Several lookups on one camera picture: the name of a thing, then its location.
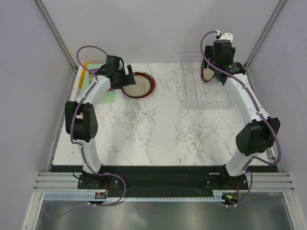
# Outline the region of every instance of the gray wall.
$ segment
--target gray wall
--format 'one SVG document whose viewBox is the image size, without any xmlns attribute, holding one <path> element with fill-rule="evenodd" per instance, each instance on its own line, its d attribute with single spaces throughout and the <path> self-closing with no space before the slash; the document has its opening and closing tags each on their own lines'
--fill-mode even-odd
<svg viewBox="0 0 307 230">
<path fill-rule="evenodd" d="M 210 30 L 235 35 L 245 62 L 278 0 L 43 0 L 68 50 L 95 45 L 127 63 L 178 62 Z M 211 44 L 214 36 L 208 37 Z M 83 60 L 101 52 L 87 49 Z"/>
<path fill-rule="evenodd" d="M 32 0 L 0 6 L 0 229 L 21 228 L 73 72 Z"/>
<path fill-rule="evenodd" d="M 279 117 L 283 158 L 307 214 L 307 1 L 288 1 L 252 62 L 260 102 Z"/>
</svg>

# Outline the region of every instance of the green mat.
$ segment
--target green mat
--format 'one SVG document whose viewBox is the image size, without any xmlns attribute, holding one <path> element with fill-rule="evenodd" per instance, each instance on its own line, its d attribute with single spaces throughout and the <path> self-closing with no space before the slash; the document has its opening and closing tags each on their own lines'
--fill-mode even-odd
<svg viewBox="0 0 307 230">
<path fill-rule="evenodd" d="M 98 69 L 102 66 L 102 64 L 88 64 L 87 68 L 88 69 Z M 81 89 L 81 93 L 84 93 L 85 90 L 89 87 L 93 80 L 92 74 L 89 75 L 88 72 L 86 72 L 84 76 L 84 81 Z M 113 91 L 107 91 L 102 98 L 98 101 L 98 103 L 114 103 L 116 98 L 116 90 Z"/>
</svg>

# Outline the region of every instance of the dish rack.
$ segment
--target dish rack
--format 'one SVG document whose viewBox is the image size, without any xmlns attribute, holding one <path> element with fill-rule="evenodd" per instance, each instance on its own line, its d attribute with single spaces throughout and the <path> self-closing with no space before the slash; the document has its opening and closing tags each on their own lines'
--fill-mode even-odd
<svg viewBox="0 0 307 230">
<path fill-rule="evenodd" d="M 227 89 L 213 78 L 201 80 L 200 51 L 179 51 L 179 62 L 183 83 L 183 102 L 187 109 L 230 109 L 235 105 Z"/>
</svg>

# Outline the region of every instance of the reflective floor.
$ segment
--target reflective floor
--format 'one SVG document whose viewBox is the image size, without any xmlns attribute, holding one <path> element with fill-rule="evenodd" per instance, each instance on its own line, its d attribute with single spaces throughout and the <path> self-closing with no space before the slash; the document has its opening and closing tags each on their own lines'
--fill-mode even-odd
<svg viewBox="0 0 307 230">
<path fill-rule="evenodd" d="M 54 216 L 79 204 L 44 202 Z M 240 206 L 229 208 L 197 202 L 85 206 L 56 220 L 45 215 L 41 220 L 38 230 L 293 230 L 282 194 L 250 194 Z"/>
</svg>

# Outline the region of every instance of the marble table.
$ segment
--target marble table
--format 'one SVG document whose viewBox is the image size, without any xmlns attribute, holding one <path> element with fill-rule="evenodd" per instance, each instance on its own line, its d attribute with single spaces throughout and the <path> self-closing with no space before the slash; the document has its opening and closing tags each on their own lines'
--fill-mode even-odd
<svg viewBox="0 0 307 230">
<path fill-rule="evenodd" d="M 117 92 L 115 103 L 98 104 L 95 138 L 104 165 L 223 165 L 236 150 L 243 128 L 238 108 L 195 110 L 183 107 L 178 63 L 132 64 L 150 73 L 157 88 L 148 98 L 134 100 Z M 75 99 L 82 68 L 71 95 Z M 261 158 L 267 160 L 265 153 Z M 76 145 L 60 130 L 53 165 L 82 165 Z M 263 165 L 254 160 L 252 165 Z"/>
</svg>

